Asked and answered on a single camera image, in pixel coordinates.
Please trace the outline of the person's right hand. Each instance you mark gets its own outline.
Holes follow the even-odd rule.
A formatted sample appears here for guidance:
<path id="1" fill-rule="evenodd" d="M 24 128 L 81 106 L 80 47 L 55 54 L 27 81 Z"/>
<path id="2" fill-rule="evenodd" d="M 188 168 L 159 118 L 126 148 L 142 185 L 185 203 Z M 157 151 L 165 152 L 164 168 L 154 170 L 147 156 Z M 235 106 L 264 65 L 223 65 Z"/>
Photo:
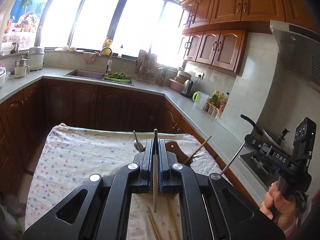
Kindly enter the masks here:
<path id="1" fill-rule="evenodd" d="M 295 198 L 291 197 L 286 200 L 278 188 L 278 182 L 275 181 L 264 196 L 264 201 L 260 204 L 260 211 L 269 219 L 273 218 L 271 208 L 275 207 L 280 213 L 276 224 L 284 232 L 289 230 L 296 222 L 296 203 Z"/>

